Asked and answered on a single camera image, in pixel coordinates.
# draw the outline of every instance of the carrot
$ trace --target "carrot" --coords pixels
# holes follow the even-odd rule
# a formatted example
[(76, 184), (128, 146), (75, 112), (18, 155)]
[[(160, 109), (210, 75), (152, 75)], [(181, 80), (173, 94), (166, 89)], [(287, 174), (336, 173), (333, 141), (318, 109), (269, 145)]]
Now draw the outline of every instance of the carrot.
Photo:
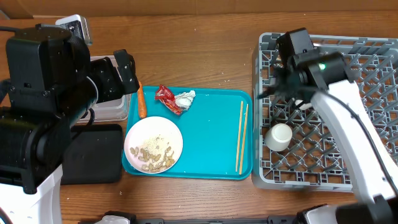
[(141, 82), (139, 83), (139, 89), (137, 91), (137, 99), (138, 99), (138, 115), (141, 119), (147, 117), (147, 106), (145, 105), (145, 98), (144, 98), (144, 90), (142, 90)]

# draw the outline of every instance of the bowl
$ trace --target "bowl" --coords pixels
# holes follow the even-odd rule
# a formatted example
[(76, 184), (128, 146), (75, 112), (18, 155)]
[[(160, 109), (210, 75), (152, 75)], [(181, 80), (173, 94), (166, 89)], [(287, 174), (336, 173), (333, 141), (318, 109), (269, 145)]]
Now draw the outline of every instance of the bowl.
[[(141, 148), (145, 140), (159, 135), (169, 142), (169, 146), (171, 146), (172, 151), (174, 151), (173, 159), (175, 162), (170, 167), (160, 172), (143, 170), (142, 165), (146, 163), (144, 161), (140, 161), (138, 156), (134, 157), (130, 148)], [(127, 161), (129, 161), (130, 165), (132, 165), (136, 170), (146, 174), (159, 174), (169, 170), (177, 163), (182, 153), (182, 143), (181, 132), (173, 122), (166, 118), (153, 116), (144, 118), (131, 127), (124, 141), (124, 154), (126, 155)]]

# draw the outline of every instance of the teal tray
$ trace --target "teal tray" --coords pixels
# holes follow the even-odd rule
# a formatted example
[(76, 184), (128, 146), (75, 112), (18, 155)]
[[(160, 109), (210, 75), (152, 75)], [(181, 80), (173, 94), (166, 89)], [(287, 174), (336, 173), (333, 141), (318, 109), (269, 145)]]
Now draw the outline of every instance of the teal tray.
[[(199, 179), (243, 180), (252, 170), (253, 126), (252, 99), (240, 90), (170, 87), (175, 94), (195, 90), (196, 97), (188, 111), (181, 116), (173, 114), (159, 100), (155, 101), (157, 86), (144, 86), (147, 116), (161, 116), (174, 122), (183, 138), (180, 159), (169, 170), (160, 174), (145, 174), (135, 170), (123, 154), (124, 169), (133, 175), (182, 177)], [(236, 145), (238, 143), (239, 113), (243, 101), (241, 142), (243, 139), (244, 114), (249, 104), (248, 124), (242, 175), (235, 172)], [(137, 95), (131, 96), (127, 132), (140, 119), (137, 113)]]

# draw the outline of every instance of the green light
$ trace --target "green light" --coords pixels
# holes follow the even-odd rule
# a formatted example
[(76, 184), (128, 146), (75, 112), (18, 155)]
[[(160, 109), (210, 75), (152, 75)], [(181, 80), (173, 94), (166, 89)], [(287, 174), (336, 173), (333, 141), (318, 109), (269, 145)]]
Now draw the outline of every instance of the green light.
[(320, 70), (324, 70), (326, 68), (325, 64), (319, 63), (318, 65), (319, 65)]

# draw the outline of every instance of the gray plastic crate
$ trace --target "gray plastic crate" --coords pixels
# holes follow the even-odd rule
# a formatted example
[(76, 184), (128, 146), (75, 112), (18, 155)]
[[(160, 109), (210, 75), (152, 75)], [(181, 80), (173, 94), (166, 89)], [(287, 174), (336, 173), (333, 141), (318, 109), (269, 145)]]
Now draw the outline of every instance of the gray plastic crate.
[[(282, 62), (276, 49), (281, 34), (264, 33), (252, 55), (255, 148), (252, 181), (263, 189), (304, 189), (350, 192), (349, 174), (333, 136), (314, 110), (293, 110), (293, 101), (270, 96), (256, 99), (268, 86), (272, 70)], [(398, 159), (398, 40), (311, 35), (321, 52), (341, 52), (358, 80), (363, 104), (386, 150)], [(264, 143), (267, 130), (288, 124), (293, 138), (288, 149), (271, 151)]]

